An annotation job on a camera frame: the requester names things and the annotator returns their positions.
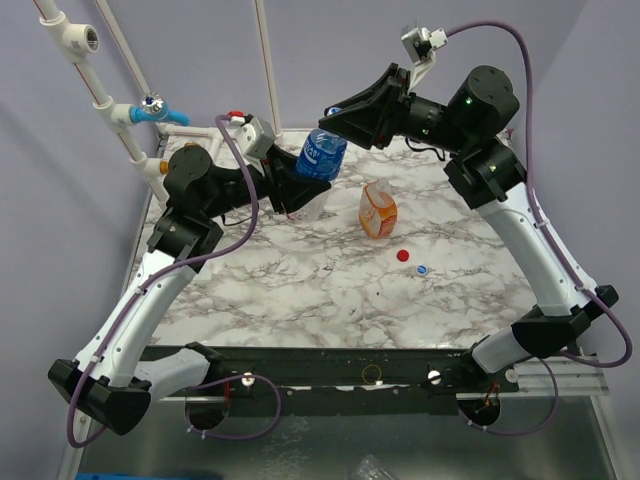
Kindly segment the white pvc pipe frame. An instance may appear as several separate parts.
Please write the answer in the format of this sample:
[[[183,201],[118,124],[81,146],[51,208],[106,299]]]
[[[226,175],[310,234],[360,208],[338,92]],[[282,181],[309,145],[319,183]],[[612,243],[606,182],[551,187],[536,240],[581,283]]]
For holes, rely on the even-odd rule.
[[[147,184],[159,202],[167,202],[168,193],[163,186],[163,179],[166,175],[159,173],[161,159],[148,156],[129,131],[130,127],[141,124],[133,124],[129,119],[129,109],[132,106],[139,106],[140,102],[137,105],[116,102],[108,94],[89,62],[89,56],[97,53],[100,46],[100,39],[94,26],[70,21],[65,12],[54,1],[36,1],[34,5],[39,12],[40,24],[49,33],[50,38],[61,54],[78,73],[89,92],[93,108],[98,112],[111,132],[119,139],[138,175]],[[139,65],[108,3],[98,1],[96,5],[116,45],[120,48],[125,63],[133,73],[134,79],[139,83],[142,96],[147,92],[153,92],[143,78]],[[165,135],[178,134],[209,138],[214,151],[219,149],[221,143],[216,137],[216,129],[214,127],[204,128],[191,125],[183,127],[173,123],[148,123],[156,126],[159,132]]]

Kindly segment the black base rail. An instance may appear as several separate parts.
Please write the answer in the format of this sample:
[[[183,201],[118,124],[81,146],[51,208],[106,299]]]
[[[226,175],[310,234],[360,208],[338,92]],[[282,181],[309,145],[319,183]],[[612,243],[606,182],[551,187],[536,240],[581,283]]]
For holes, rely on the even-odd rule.
[[[514,393],[510,367],[473,373],[460,349],[219,347],[209,380],[252,372],[252,387],[233,382],[233,417],[454,415],[457,400]]]

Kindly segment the blue faucet valve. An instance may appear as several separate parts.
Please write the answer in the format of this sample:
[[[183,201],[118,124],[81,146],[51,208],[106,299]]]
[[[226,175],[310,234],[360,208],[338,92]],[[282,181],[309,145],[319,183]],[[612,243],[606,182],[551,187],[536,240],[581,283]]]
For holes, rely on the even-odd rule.
[[[190,125],[190,119],[186,114],[171,109],[156,92],[145,93],[140,105],[129,109],[129,119],[133,124],[154,122],[173,123],[183,127]]]

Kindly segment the orange plastic jar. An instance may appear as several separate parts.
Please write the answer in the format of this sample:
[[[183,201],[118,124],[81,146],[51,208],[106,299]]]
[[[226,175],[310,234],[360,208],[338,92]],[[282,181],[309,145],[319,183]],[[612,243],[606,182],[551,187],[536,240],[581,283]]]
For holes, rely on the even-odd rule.
[[[359,222],[368,237],[382,239],[390,236],[397,223],[397,217],[397,205],[387,180],[376,180],[363,187]]]

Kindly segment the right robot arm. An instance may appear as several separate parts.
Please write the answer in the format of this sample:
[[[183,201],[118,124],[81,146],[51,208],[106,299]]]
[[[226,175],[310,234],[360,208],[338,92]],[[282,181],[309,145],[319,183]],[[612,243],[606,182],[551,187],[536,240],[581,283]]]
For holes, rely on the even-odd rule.
[[[619,299],[569,254],[530,194],[527,172],[498,138],[519,109],[506,74],[474,68],[447,105],[417,96],[409,73],[391,64],[371,87],[325,111],[321,129],[364,149],[384,149],[395,136],[450,153],[444,172],[467,206],[502,239],[536,298],[522,318],[474,344],[460,379],[480,392],[497,371],[530,357],[547,358],[574,342]]]

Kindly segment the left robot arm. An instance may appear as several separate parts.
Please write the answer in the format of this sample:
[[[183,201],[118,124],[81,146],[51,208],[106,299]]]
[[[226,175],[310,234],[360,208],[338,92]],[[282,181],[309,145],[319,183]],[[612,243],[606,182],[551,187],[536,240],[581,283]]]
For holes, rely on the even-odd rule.
[[[58,359],[48,379],[68,402],[118,435],[126,435],[149,406],[183,389],[214,393],[230,368],[211,347],[192,342],[155,361],[142,354],[151,334],[180,292],[205,263],[230,253],[219,249],[217,219],[262,198],[278,213],[292,213],[331,187],[298,175],[293,155],[272,146],[261,166],[218,167],[197,144],[178,149],[168,162],[166,208],[147,241],[138,271],[108,319],[72,360]]]

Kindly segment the blue label water bottle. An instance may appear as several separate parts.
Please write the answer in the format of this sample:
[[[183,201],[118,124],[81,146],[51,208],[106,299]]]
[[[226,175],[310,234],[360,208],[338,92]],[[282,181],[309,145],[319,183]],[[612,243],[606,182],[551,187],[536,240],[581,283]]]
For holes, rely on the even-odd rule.
[[[316,128],[307,136],[297,160],[297,174],[333,184],[338,177],[347,148],[347,141],[335,134]],[[294,223],[310,223],[322,214],[330,191],[316,196],[304,207],[288,215]]]

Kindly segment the red bottle cap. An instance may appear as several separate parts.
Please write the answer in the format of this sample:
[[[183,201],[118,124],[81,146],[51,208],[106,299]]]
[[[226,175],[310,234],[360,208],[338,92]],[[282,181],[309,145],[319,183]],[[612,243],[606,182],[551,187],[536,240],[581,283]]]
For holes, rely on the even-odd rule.
[[[397,259],[400,262],[406,262],[410,258],[410,254],[407,250],[401,249],[397,252]]]

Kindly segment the orange faucet valve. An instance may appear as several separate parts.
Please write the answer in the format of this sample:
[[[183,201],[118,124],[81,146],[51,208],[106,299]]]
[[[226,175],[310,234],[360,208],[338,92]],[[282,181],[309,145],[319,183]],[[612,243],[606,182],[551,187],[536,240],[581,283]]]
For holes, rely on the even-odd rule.
[[[181,149],[188,149],[190,147],[200,147],[200,144],[198,142],[186,142],[184,145],[181,146]],[[176,155],[176,152],[172,153],[168,158],[160,160],[159,173],[161,175],[166,175],[170,172],[171,170],[170,161],[173,159],[175,155]]]

